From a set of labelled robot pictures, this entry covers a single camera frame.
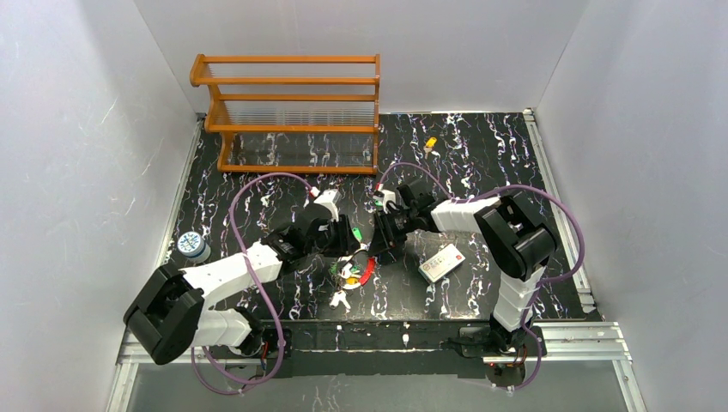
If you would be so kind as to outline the green tagged key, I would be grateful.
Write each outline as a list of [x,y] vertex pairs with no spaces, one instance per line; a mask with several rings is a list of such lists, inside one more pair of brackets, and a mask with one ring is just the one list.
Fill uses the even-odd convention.
[[361,242],[362,241],[361,231],[357,227],[353,227],[352,228],[352,233],[353,233],[353,235],[355,236],[355,238],[357,239],[358,242]]

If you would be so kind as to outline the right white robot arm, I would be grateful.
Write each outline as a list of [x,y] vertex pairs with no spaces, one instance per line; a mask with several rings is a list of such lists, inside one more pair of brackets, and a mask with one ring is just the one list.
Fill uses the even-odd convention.
[[420,181],[395,191],[377,185],[377,210],[367,253],[379,257],[403,247],[409,233],[478,233],[500,270],[491,321],[512,333],[531,319],[530,300],[558,248],[553,231],[522,192],[480,199],[436,197]]

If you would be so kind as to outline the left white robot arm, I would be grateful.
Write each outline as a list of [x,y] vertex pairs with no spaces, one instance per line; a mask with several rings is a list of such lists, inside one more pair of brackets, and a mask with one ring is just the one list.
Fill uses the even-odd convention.
[[340,258],[359,247],[346,215],[311,203],[246,251],[190,268],[159,266],[123,320],[156,365],[192,347],[228,346],[255,355],[268,336],[262,323],[245,308],[219,310],[217,304],[297,270],[310,256]]

